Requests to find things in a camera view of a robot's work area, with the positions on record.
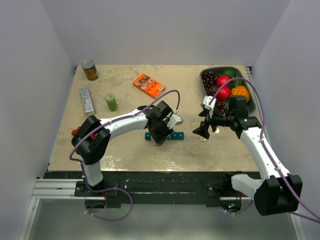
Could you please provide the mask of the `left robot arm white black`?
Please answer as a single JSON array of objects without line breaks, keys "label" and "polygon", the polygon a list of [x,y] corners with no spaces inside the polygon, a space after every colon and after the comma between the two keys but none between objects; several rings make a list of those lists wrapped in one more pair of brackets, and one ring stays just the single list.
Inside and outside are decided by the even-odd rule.
[{"label": "left robot arm white black", "polygon": [[99,196],[104,190],[100,160],[110,140],[135,131],[147,129],[156,145],[162,145],[173,133],[174,126],[183,122],[177,110],[161,101],[157,105],[137,109],[113,118],[89,116],[71,140],[80,156],[81,169],[87,181],[86,191]]}]

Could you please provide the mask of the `clear bottle lid orange label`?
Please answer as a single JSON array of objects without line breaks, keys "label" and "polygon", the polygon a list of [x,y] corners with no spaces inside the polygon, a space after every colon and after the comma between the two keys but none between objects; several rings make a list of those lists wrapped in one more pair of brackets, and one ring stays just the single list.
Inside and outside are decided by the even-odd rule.
[{"label": "clear bottle lid orange label", "polygon": [[202,141],[202,142],[206,142],[208,139],[206,139],[205,137],[200,137],[200,140]]}]

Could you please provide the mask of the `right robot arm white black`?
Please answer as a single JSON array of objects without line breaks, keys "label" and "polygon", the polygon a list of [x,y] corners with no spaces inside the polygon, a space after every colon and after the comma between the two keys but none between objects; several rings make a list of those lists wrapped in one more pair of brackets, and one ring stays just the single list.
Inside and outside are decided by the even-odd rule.
[{"label": "right robot arm white black", "polygon": [[193,133],[208,139],[209,127],[213,131],[217,127],[230,128],[249,150],[260,174],[257,180],[245,173],[232,173],[222,185],[223,192],[230,197],[238,192],[246,195],[262,216],[296,211],[302,179],[299,175],[292,175],[277,158],[262,133],[261,123],[255,116],[249,116],[245,97],[232,96],[226,113],[216,113],[215,104],[216,99],[212,96],[204,97],[199,114],[204,120]]}]

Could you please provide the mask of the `teal weekly pill organizer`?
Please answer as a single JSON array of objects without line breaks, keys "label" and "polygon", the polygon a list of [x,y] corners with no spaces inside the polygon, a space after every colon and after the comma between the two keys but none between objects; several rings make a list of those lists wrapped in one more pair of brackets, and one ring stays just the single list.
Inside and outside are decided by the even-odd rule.
[{"label": "teal weekly pill organizer", "polygon": [[[183,132],[174,132],[171,136],[169,136],[167,138],[167,140],[181,140],[182,141],[182,140],[184,140],[184,138],[185,138],[185,135]],[[151,141],[151,134],[149,132],[146,132],[144,134],[144,139],[146,141]]]}]

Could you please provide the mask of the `clear pill bottle yellow capsules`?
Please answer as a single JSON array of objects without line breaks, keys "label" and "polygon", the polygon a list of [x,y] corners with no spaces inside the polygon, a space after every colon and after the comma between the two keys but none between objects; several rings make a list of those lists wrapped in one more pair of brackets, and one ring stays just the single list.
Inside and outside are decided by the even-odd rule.
[{"label": "clear pill bottle yellow capsules", "polygon": [[161,146],[164,144],[164,142],[166,141],[166,139],[157,139],[157,141],[160,143],[160,145],[156,145],[156,146]]}]

